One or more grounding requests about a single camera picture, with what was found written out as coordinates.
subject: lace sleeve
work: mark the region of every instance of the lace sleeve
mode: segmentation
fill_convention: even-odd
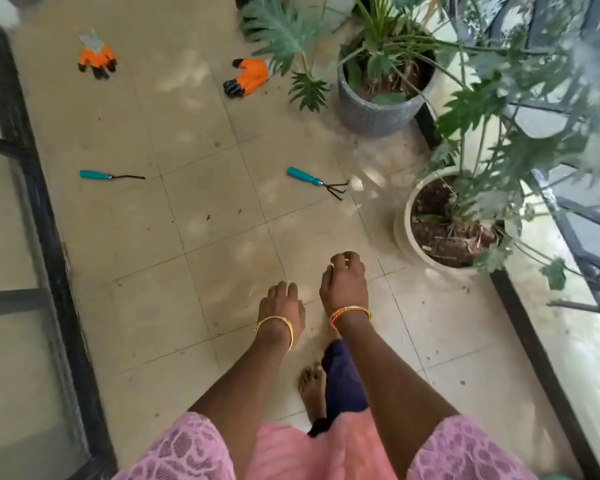
[[[447,418],[418,450],[407,480],[537,480],[465,416]]]
[[[235,480],[222,436],[202,415],[185,413],[140,461],[113,480]]]

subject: blue pants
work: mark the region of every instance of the blue pants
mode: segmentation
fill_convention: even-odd
[[[308,433],[312,438],[328,431],[338,414],[347,411],[357,413],[369,407],[360,377],[342,339],[334,340],[324,351],[322,369],[327,374],[327,417],[318,418],[313,423]]]

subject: bracelet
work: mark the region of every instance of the bracelet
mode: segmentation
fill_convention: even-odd
[[[365,308],[364,306],[343,306],[342,308],[338,308],[336,311],[334,311],[334,313],[331,315],[331,318],[329,319],[329,321],[331,322],[331,326],[336,328],[336,320],[338,318],[340,318],[340,316],[344,313],[344,312],[350,312],[352,310],[360,310],[361,312],[364,312],[367,314],[367,316],[369,317],[369,321],[371,321],[371,312]]]
[[[289,322],[289,320],[287,320],[284,317],[279,317],[277,315],[272,315],[270,317],[264,318],[263,320],[260,320],[258,322],[258,324],[256,325],[256,335],[258,334],[258,330],[260,329],[260,325],[262,325],[264,322],[266,322],[267,320],[269,320],[270,318],[279,318],[280,320],[282,320],[284,323],[287,324],[287,326],[289,327],[289,332],[291,333],[291,343],[289,344],[289,348],[287,350],[287,352],[289,352],[289,350],[291,350],[291,347],[294,346],[294,327],[293,325],[291,325],[291,322]]]

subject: teal handle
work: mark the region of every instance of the teal handle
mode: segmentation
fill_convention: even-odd
[[[294,168],[292,166],[287,168],[287,175],[289,177],[294,177],[298,180],[302,180],[303,182],[309,182],[310,184],[313,184],[316,187],[322,185],[322,181],[320,180],[320,178],[312,177],[308,173],[305,173],[302,170],[298,170],[297,168]]]
[[[101,171],[80,170],[81,178],[91,178],[93,180],[111,180],[111,175]]]

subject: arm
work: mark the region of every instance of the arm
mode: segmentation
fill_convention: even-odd
[[[331,258],[320,297],[328,317],[343,306],[368,308],[365,265],[353,252]],[[376,333],[357,310],[336,321],[365,390],[384,450],[398,478],[405,478],[417,451],[440,421],[457,411]]]
[[[258,322],[283,316],[292,323],[294,343],[304,330],[304,306],[297,286],[280,282],[260,302]],[[290,342],[289,329],[279,319],[267,320],[247,352],[189,409],[209,418],[222,435],[236,478],[244,478],[264,403]]]

